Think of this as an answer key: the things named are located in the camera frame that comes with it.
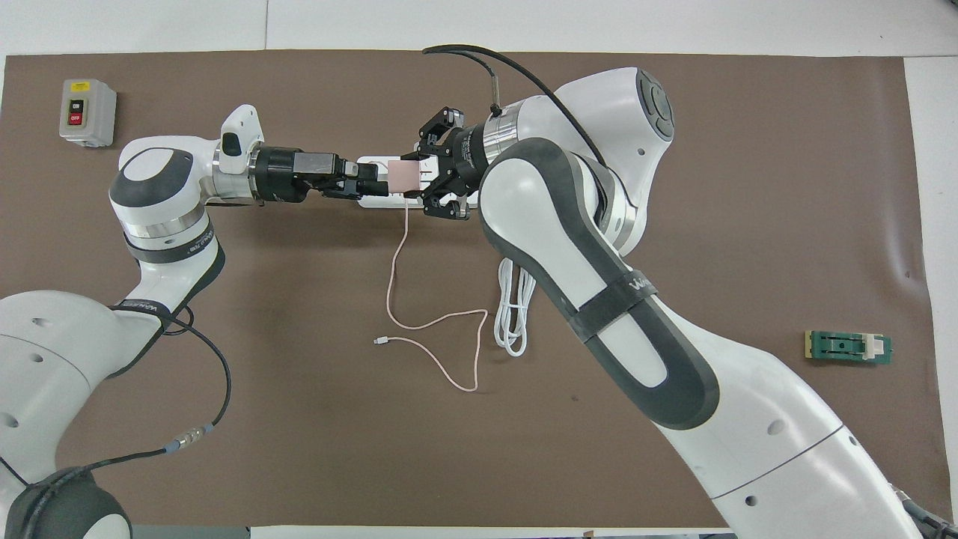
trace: green terminal block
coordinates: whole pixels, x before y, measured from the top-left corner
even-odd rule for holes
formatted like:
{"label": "green terminal block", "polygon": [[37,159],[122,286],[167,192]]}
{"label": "green terminal block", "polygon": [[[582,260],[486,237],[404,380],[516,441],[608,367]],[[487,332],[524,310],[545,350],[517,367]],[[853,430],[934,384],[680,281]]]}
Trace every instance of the green terminal block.
{"label": "green terminal block", "polygon": [[805,332],[805,357],[857,363],[892,362],[892,340],[878,333]]}

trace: white charging cable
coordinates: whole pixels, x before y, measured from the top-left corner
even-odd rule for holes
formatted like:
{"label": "white charging cable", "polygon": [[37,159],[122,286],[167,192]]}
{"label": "white charging cable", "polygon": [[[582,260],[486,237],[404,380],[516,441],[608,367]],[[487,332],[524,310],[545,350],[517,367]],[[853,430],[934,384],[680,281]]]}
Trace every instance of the white charging cable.
{"label": "white charging cable", "polygon": [[429,355],[430,358],[432,358],[432,361],[436,362],[436,365],[439,367],[439,370],[443,372],[443,375],[445,376],[447,380],[449,380],[450,384],[453,384],[457,389],[461,391],[472,393],[473,391],[479,388],[479,345],[481,344],[481,341],[482,341],[482,327],[486,323],[486,318],[489,317],[489,311],[487,311],[486,309],[473,309],[472,311],[462,311],[461,313],[449,313],[448,315],[442,315],[436,318],[435,320],[425,323],[421,326],[407,326],[403,324],[402,322],[398,321],[396,317],[393,316],[393,307],[391,305],[390,300],[392,298],[393,282],[396,280],[396,259],[399,258],[399,252],[402,250],[402,246],[406,243],[406,238],[409,236],[409,200],[408,199],[405,201],[404,212],[405,212],[405,217],[404,217],[404,226],[402,230],[402,240],[399,241],[399,246],[396,247],[396,252],[393,254],[393,262],[389,268],[389,285],[386,287],[386,314],[389,315],[389,318],[393,320],[393,323],[395,323],[400,328],[408,329],[412,331],[427,328],[433,324],[436,324],[445,320],[446,318],[452,318],[453,316],[481,314],[482,321],[479,322],[479,327],[478,329],[476,329],[476,353],[475,353],[475,357],[472,360],[472,387],[462,387],[459,384],[457,384],[456,381],[453,380],[451,376],[449,376],[449,373],[446,372],[445,367],[443,366],[442,362],[439,361],[439,358],[437,358],[432,352],[429,351],[428,348],[426,348],[425,346],[423,346],[420,342],[416,340],[407,339],[406,337],[379,337],[373,340],[373,343],[385,344],[386,342],[389,342],[390,340],[401,340],[403,342],[409,342],[410,344],[415,344],[419,346],[419,348],[421,348],[423,352],[425,352],[426,354]]}
{"label": "white charging cable", "polygon": [[[536,290],[536,280],[524,268],[519,268],[516,282],[515,303],[513,300],[513,261],[503,258],[499,263],[499,310],[495,314],[495,343],[506,349],[509,355],[518,358],[526,351],[529,337],[526,334],[526,322],[529,319],[529,302]],[[515,309],[515,328],[513,329],[513,309]],[[519,348],[513,345],[521,340]]]}

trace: black strap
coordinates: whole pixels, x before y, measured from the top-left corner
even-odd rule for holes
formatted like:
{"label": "black strap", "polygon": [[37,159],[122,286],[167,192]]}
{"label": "black strap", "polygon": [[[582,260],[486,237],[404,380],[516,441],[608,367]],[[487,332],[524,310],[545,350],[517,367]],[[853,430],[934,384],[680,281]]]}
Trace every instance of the black strap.
{"label": "black strap", "polygon": [[579,311],[569,318],[569,325],[579,340],[586,342],[616,318],[657,292],[642,271],[633,269],[586,301]]}

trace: gray switch box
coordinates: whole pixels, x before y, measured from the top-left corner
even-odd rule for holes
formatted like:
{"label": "gray switch box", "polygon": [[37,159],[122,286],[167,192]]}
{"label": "gray switch box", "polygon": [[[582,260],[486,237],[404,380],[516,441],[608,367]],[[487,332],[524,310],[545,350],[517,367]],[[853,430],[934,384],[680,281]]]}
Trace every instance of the gray switch box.
{"label": "gray switch box", "polygon": [[113,144],[117,93],[96,79],[63,82],[60,100],[60,136],[87,147]]}

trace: power strip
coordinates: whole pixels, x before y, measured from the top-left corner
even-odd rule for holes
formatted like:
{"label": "power strip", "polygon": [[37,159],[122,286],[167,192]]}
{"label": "power strip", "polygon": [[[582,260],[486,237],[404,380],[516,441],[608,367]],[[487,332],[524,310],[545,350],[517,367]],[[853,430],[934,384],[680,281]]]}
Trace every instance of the power strip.
{"label": "power strip", "polygon": [[[398,155],[363,155],[359,157],[357,163],[375,163],[379,169],[379,181],[385,181],[387,175],[387,163],[389,161],[398,161]],[[437,163],[436,157],[429,157],[424,161],[420,161],[420,187],[425,189],[429,182],[436,179],[436,176],[439,175],[438,171],[439,165]],[[442,203],[445,204],[450,200],[454,200],[455,195],[446,195],[442,198]],[[402,209],[405,207],[406,198],[399,193],[392,194],[388,197],[363,197],[359,199],[359,205],[364,208],[394,208]],[[475,208],[479,206],[479,193],[473,193],[468,198],[469,207]],[[409,199],[410,208],[422,208],[422,199]]]}

